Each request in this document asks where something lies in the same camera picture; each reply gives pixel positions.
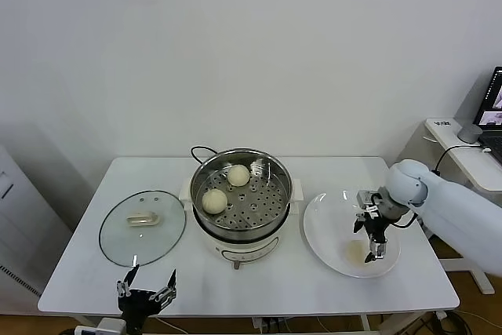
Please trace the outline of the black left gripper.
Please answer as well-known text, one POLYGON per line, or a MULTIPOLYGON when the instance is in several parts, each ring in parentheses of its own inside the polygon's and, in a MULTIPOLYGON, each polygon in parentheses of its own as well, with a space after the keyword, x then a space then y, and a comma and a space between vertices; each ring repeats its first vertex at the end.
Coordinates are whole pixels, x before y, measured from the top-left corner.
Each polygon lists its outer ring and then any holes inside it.
POLYGON ((143 329, 146 319, 160 313, 162 304, 171 304, 176 298, 176 269, 173 270, 166 286, 159 291, 131 289, 140 265, 129 270, 123 280, 118 280, 118 309, 122 312, 121 319, 125 321, 126 329, 143 329))

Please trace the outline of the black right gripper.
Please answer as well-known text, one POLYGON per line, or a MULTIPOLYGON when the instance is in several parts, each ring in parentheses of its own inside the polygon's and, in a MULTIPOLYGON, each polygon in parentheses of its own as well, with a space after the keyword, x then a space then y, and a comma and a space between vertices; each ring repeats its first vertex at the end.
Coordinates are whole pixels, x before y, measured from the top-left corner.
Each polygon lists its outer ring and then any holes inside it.
POLYGON ((388 221, 377 210, 372 212, 357 213, 353 232, 357 233, 365 228, 369 237, 369 252, 364 263, 384 259, 387 250, 387 238, 385 231, 388 221))

